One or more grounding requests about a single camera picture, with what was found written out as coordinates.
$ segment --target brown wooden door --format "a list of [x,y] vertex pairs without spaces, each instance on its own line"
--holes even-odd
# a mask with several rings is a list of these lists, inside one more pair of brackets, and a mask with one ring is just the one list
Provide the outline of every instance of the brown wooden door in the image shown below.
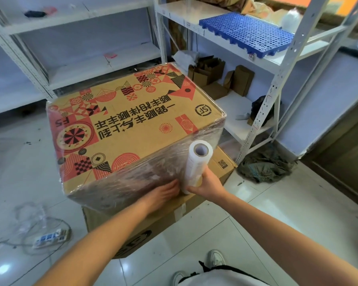
[[351,192],[345,192],[351,198],[353,194],[358,198],[358,105],[302,161],[343,192]]

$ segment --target blue perforated mat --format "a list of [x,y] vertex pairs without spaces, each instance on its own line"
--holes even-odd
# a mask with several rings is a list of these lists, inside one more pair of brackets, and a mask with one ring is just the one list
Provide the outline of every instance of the blue perforated mat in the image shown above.
[[229,40],[229,43],[247,49],[248,54],[256,53],[258,58],[285,50],[294,36],[274,25],[237,13],[201,19],[199,25]]

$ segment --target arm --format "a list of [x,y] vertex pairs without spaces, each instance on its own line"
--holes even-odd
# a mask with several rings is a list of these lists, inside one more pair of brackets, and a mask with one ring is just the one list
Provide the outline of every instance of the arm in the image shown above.
[[358,285],[358,269],[318,243],[227,192],[208,169],[200,187],[188,187],[222,207],[299,285]]
[[86,235],[67,251],[35,286],[93,285],[135,227],[149,213],[158,210],[178,194],[177,180],[155,188]]

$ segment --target orange wall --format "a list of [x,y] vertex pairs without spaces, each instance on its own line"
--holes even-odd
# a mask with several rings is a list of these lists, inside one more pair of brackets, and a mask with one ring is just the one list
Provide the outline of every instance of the orange wall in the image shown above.
[[[307,6],[309,5],[310,2],[310,0],[276,0],[276,1],[282,1],[282,2],[296,4],[300,6]],[[350,10],[353,8],[357,0],[330,0],[330,2],[331,1],[344,1],[344,3],[341,5],[337,13],[339,15],[347,15],[350,12]]]

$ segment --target white sneaker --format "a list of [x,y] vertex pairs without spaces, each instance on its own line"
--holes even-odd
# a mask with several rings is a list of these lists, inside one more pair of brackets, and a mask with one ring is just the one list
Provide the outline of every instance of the white sneaker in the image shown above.
[[211,266],[211,268],[226,264],[223,254],[221,254],[220,251],[215,249],[210,250],[210,252],[208,252],[208,259],[208,264]]
[[181,279],[183,279],[184,277],[188,277],[188,276],[189,275],[187,275],[187,273],[184,271],[175,272],[175,274],[172,277],[172,285],[177,286]]

